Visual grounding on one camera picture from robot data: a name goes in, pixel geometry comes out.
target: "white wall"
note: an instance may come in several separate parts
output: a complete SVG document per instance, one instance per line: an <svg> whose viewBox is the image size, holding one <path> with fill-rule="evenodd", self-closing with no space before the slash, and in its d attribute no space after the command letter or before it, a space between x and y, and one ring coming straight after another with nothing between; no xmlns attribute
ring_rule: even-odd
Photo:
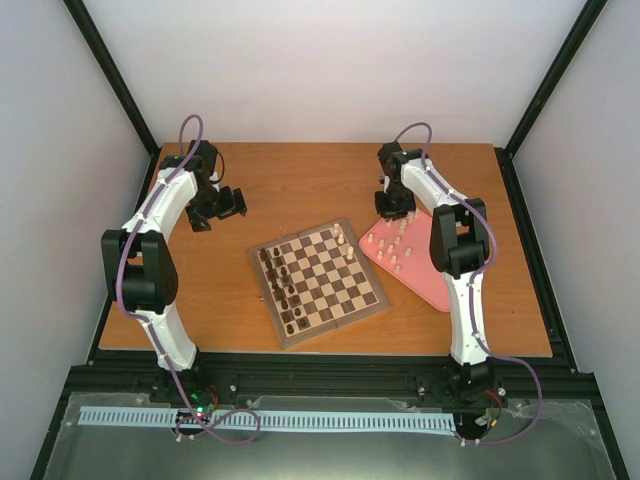
<svg viewBox="0 0 640 480"><path fill-rule="evenodd" d="M0 479L28 478L104 300L146 154L61 1L0 13Z"/></svg>
<svg viewBox="0 0 640 480"><path fill-rule="evenodd" d="M640 3L609 2L516 167L580 369L640 478Z"/></svg>
<svg viewBox="0 0 640 480"><path fill-rule="evenodd" d="M159 141L505 145L584 0L88 0ZM416 131L407 140L423 138Z"/></svg>

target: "pink peg board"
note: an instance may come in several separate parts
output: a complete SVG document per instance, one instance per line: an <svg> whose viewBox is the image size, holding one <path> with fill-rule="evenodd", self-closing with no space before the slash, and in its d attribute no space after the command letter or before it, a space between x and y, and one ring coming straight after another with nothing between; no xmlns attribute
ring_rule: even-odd
<svg viewBox="0 0 640 480"><path fill-rule="evenodd" d="M403 233L400 228L402 220L390 223L384 219L378 221L360 239L360 249L373 262L404 283L434 308L441 312L448 312L451 307L447 285L442 274L433 266L429 255L431 217L416 210L416 215L411 222L408 218L405 220L406 226ZM369 234L373 234L371 243ZM394 243L396 237L400 237L398 245ZM379 246L381 239L384 239L382 247ZM393 245L391 253L388 251L389 245ZM382 258L378 258L379 251L382 251ZM391 259L393 255L396 255L395 264ZM400 265L399 272L396 272L397 265Z"/></svg>

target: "wooden table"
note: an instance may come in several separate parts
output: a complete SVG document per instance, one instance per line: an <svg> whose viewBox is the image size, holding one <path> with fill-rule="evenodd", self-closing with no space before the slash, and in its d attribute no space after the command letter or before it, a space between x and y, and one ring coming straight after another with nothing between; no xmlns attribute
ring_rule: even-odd
<svg viewBox="0 0 640 480"><path fill-rule="evenodd" d="M216 144L225 156L224 185L240 187L248 214L212 220L193 233L185 213L169 248L180 276L178 311L203 351L282 352L247 250L280 236L346 217L362 236L377 220L379 144ZM179 152L166 144L160 158ZM484 316L490 347L511 355L550 356L546 330L511 207L491 145L435 144L430 156L459 191L481 197L500 255L485 275ZM449 352L449 314L425 303L373 266L391 307L287 352L424 354ZM113 307L102 349L149 349L140 325Z"/></svg>

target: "black aluminum frame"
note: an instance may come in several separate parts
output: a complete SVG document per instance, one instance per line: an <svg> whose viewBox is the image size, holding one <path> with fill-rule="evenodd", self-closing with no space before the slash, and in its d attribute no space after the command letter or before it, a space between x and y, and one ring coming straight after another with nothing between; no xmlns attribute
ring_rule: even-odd
<svg viewBox="0 0 640 480"><path fill-rule="evenodd" d="M109 54L82 0L64 0L70 14L105 77L108 79L141 142L150 156L136 208L149 189L160 149L147 127L118 68ZM533 231L527 206L513 166L513 158L553 93L563 73L595 23L607 0L587 0L540 87L518 123L507 146L496 157L511 204L520 240L552 347L551 358L528 359L538 373L545 398L586 399L593 406L609 458L618 479L628 479L609 417L593 374L577 372L567 333L549 276ZM162 388L166 376L159 372L155 352L100 350L98 344L111 308L105 301L86 365L72 367L55 409L31 479L44 476L69 396L73 392L144 392L164 395L162 401L180 404L177 393ZM512 398L535 398L535 385L522 368L496 361L495 372ZM423 381L441 374L445 357L349 356L297 354L203 353L202 368L216 379L221 401L244 403L262 395L369 396L402 399L424 407L465 413L448 399L420 395Z"/></svg>

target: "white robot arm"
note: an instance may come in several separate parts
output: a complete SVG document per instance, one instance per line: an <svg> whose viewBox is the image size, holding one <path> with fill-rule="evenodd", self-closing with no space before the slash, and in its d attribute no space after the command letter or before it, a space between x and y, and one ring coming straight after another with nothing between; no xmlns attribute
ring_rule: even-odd
<svg viewBox="0 0 640 480"><path fill-rule="evenodd" d="M136 214L121 230L107 230L102 236L102 256L111 300L116 299L115 279L122 247L134 226L138 229L129 258L142 257L142 265L127 263L123 275L122 296L128 311L147 318L139 320L158 354L158 365L169 369L154 338L153 327L160 344L170 356L176 371L190 369L196 357L196 346L184 330L175 304L178 291L176 272L167 243L178 218L186 209L194 231L210 230L208 220L246 213L240 189L220 188L214 173L217 149L202 141L195 155L170 182L166 179L184 156L166 157L160 164L156 184ZM147 202L154 199L153 208L144 216Z"/></svg>
<svg viewBox="0 0 640 480"><path fill-rule="evenodd" d="M385 218L401 218L415 210L415 194L432 215L430 253L434 266L442 272L451 302L451 356L459 365L476 365L487 360L476 337L485 342L480 295L483 274L473 279L475 295L473 309L474 333L469 305L469 282L473 273L484 264L489 254L486 231L460 205L458 199L471 203L484 212L480 200L469 200L457 192L435 170L431 160L421 159L422 150L403 151L397 142L385 144L378 159L384 171L384 192L376 193L376 209ZM469 231L458 234L463 225Z"/></svg>

